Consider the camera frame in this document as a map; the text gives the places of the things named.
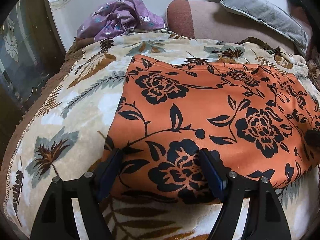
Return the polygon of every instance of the gray pillow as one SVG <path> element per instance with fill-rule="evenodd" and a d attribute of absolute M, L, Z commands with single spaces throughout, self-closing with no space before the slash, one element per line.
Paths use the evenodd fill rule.
<path fill-rule="evenodd" d="M 267 0 L 221 0 L 231 13 L 244 15 L 282 34 L 296 45 L 303 57 L 306 55 L 308 36 L 302 26 L 278 6 Z"/>

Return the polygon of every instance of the pillow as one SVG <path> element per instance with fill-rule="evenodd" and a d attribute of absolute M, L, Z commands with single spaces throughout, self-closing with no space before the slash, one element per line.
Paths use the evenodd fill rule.
<path fill-rule="evenodd" d="M 167 24 L 170 31 L 188 38 L 238 43 L 255 37 L 294 54 L 292 41 L 247 17 L 227 12 L 220 3 L 174 0 L 167 8 Z"/>
<path fill-rule="evenodd" d="M 296 45 L 303 57 L 306 55 L 308 36 L 302 26 L 281 8 L 267 0 L 221 0 L 224 8 L 244 15 L 282 34 Z"/>

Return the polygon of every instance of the crumpled cloth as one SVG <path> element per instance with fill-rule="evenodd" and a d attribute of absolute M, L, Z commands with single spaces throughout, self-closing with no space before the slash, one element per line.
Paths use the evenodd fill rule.
<path fill-rule="evenodd" d="M 101 41 L 128 34 L 135 28 L 156 30 L 164 28 L 164 20 L 148 11 L 142 0 L 116 0 L 102 5 L 77 30 L 78 38 Z"/>

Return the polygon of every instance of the purple floral cloth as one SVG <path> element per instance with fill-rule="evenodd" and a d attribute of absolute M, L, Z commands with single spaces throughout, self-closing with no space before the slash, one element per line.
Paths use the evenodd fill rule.
<path fill-rule="evenodd" d="M 147 10 L 141 0 L 117 0 L 106 3 L 88 17 L 77 30 L 78 38 L 101 41 L 135 28 L 156 30 L 164 28 L 164 20 Z"/>

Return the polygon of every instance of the orange floral fabric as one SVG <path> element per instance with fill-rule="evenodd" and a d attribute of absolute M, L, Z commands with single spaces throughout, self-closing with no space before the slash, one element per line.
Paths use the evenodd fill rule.
<path fill-rule="evenodd" d="M 293 74 L 198 58 L 170 65 L 136 55 L 102 158 L 114 147 L 126 153 L 111 194 L 212 201 L 199 166 L 201 148 L 241 175 L 284 187 L 318 164 L 304 133 L 320 130 L 319 118 Z"/>

